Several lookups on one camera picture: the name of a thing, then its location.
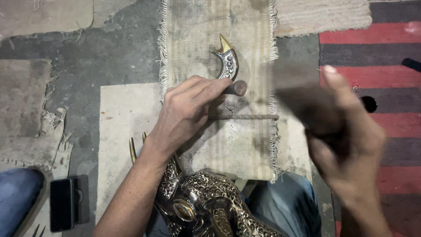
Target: knee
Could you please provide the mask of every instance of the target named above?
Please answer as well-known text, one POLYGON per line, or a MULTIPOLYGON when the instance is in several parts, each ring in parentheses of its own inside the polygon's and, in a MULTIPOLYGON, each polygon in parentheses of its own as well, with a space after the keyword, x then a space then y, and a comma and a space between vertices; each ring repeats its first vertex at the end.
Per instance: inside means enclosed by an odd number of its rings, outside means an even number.
POLYGON ((0 174, 0 185, 15 197, 37 196, 43 182, 43 175, 37 170, 18 168, 0 174))

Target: hand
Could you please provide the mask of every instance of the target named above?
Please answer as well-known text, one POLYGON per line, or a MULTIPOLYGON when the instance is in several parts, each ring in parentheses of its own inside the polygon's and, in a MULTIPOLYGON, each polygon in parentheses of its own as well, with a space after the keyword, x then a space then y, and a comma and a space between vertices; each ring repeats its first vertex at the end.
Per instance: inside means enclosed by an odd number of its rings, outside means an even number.
POLYGON ((336 104, 344 112, 350 153, 347 157, 339 157, 326 143, 306 132, 310 157, 345 206, 353 207, 362 199, 375 202, 378 199, 376 174, 386 141, 385 132, 368 115, 336 69, 325 66, 323 77, 336 104))
POLYGON ((229 78, 209 80, 192 76, 168 88, 158 122, 147 137, 168 158, 208 120, 209 103, 232 84, 229 78))

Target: curved dagger hilt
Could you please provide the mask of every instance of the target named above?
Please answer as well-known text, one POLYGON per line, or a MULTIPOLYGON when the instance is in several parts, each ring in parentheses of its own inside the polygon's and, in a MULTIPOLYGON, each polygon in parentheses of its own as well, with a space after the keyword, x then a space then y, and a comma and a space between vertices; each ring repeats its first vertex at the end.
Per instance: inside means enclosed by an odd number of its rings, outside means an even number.
MULTIPOLYGON (((235 80, 238 72, 238 60, 235 55, 234 49, 229 44, 229 42, 222 36, 219 35, 221 39, 222 48, 217 51, 212 51, 222 60, 222 68, 219 73, 218 79, 228 77, 232 81, 235 80)), ((238 96, 243 96, 247 91, 247 83, 245 81, 236 81, 233 85, 227 87, 224 91, 224 94, 235 94, 238 96)))

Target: man's right hand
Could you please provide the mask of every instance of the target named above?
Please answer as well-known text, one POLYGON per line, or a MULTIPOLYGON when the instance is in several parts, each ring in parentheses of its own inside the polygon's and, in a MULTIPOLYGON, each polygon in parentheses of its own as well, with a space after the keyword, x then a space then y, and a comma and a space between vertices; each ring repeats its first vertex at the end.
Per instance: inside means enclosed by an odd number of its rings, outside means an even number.
POLYGON ((325 66, 323 78, 344 112, 351 152, 347 157, 338 157, 325 142, 306 131, 310 157, 365 235, 391 236, 376 188, 386 134, 335 68, 325 66))

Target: fingernail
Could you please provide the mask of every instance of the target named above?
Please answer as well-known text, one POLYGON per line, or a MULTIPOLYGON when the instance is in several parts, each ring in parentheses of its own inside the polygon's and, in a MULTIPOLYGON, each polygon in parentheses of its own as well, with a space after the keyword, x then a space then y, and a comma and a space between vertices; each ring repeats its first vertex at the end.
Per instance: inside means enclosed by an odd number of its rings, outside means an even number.
POLYGON ((328 72, 328 73, 337 73, 338 71, 336 71, 336 69, 330 65, 326 65, 323 67, 323 70, 328 72))

